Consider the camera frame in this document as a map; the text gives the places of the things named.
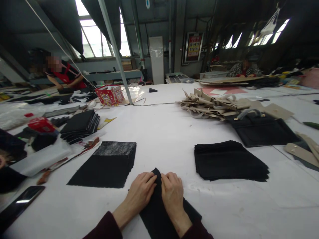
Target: black phone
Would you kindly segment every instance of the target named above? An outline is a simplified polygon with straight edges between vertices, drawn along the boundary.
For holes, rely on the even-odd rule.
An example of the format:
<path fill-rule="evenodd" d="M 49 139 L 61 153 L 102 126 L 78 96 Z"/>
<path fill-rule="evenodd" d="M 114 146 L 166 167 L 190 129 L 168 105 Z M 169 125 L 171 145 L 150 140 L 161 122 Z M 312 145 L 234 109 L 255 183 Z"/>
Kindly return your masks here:
<path fill-rule="evenodd" d="M 5 232 L 44 189 L 44 186 L 28 187 L 13 203 L 0 213 L 0 234 Z"/>

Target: hand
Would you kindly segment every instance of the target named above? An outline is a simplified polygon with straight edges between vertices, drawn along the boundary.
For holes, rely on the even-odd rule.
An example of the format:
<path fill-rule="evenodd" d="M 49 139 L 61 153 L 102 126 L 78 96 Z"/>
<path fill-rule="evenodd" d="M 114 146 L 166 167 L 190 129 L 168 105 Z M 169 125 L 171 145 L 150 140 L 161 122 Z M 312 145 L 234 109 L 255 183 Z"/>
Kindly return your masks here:
<path fill-rule="evenodd" d="M 113 212 L 114 219 L 122 231 L 124 227 L 149 203 L 157 184 L 153 172 L 141 173 L 132 182 L 125 200 Z"/>
<path fill-rule="evenodd" d="M 187 213 L 183 207 L 183 184 L 175 173 L 169 172 L 162 178 L 162 199 L 166 212 L 172 221 L 176 232 L 182 238 L 192 226 Z"/>

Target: white table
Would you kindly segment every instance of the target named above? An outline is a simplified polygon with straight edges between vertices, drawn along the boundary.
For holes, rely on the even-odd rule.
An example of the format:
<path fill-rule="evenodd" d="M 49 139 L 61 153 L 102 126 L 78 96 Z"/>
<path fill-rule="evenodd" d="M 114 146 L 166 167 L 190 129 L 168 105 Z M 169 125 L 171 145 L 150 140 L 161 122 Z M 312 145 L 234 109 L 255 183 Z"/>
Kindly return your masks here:
<path fill-rule="evenodd" d="M 319 215 L 319 173 L 290 160 L 283 146 L 265 146 L 248 150 L 269 166 L 267 183 L 248 180 L 204 181 L 195 169 L 194 145 L 219 143 L 240 138 L 232 127 L 212 119 L 194 119 L 178 104 L 184 92 L 192 93 L 200 86 L 169 84 L 151 86 L 157 93 L 148 93 L 149 86 L 136 92 L 144 94 L 150 106 L 125 106 L 98 110 L 101 119 L 114 118 L 101 132 L 101 141 L 137 142 L 135 163 L 123 189 L 103 189 L 66 184 L 81 165 L 93 154 L 90 151 L 55 171 L 45 184 L 46 189 L 6 231 L 11 238 L 82 238 L 102 216 L 113 211 L 125 198 L 136 176 L 157 167 L 161 172 L 173 171 L 183 180 L 184 197 L 203 216 L 202 222 L 215 239 L 317 238 Z M 314 105 L 290 92 L 271 89 L 238 94 L 268 98 L 294 113 L 299 104 Z M 290 104 L 289 98 L 295 100 Z M 287 124 L 319 142 L 319 131 L 289 119 Z M 18 196 L 35 185 L 40 175 L 27 179 Z M 150 238 L 140 216 L 124 229 L 124 238 Z"/>

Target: worker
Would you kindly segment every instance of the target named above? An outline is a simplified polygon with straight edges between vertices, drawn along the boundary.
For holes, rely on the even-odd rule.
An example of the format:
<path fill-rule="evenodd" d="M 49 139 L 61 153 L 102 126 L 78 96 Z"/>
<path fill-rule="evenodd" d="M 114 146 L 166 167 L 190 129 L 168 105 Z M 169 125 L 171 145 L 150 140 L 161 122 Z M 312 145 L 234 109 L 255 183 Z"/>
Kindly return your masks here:
<path fill-rule="evenodd" d="M 29 56 L 31 63 L 37 68 L 37 72 L 44 72 L 49 81 L 55 84 L 58 90 L 62 90 L 63 86 L 57 82 L 56 77 L 67 84 L 68 88 L 79 90 L 87 87 L 81 73 L 66 61 L 53 56 L 50 52 L 36 48 L 29 51 Z"/>
<path fill-rule="evenodd" d="M 146 207 L 157 186 L 153 172 L 141 173 L 132 182 L 125 200 L 113 212 L 107 212 L 84 239 L 122 239 L 125 226 Z M 175 173 L 161 174 L 162 199 L 166 212 L 180 238 L 213 239 L 200 220 L 190 221 L 183 207 L 183 184 Z"/>
<path fill-rule="evenodd" d="M 259 70 L 254 62 L 257 62 L 258 56 L 247 54 L 243 62 L 235 64 L 227 74 L 228 77 L 258 77 L 262 76 L 262 72 Z"/>

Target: framed poster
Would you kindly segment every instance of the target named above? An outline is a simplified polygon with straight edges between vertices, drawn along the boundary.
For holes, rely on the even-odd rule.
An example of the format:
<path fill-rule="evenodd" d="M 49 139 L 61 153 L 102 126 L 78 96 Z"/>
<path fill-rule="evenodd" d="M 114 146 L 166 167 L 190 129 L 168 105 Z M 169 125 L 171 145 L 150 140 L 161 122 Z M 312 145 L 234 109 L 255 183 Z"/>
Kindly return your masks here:
<path fill-rule="evenodd" d="M 204 33 L 187 33 L 184 62 L 199 61 Z"/>

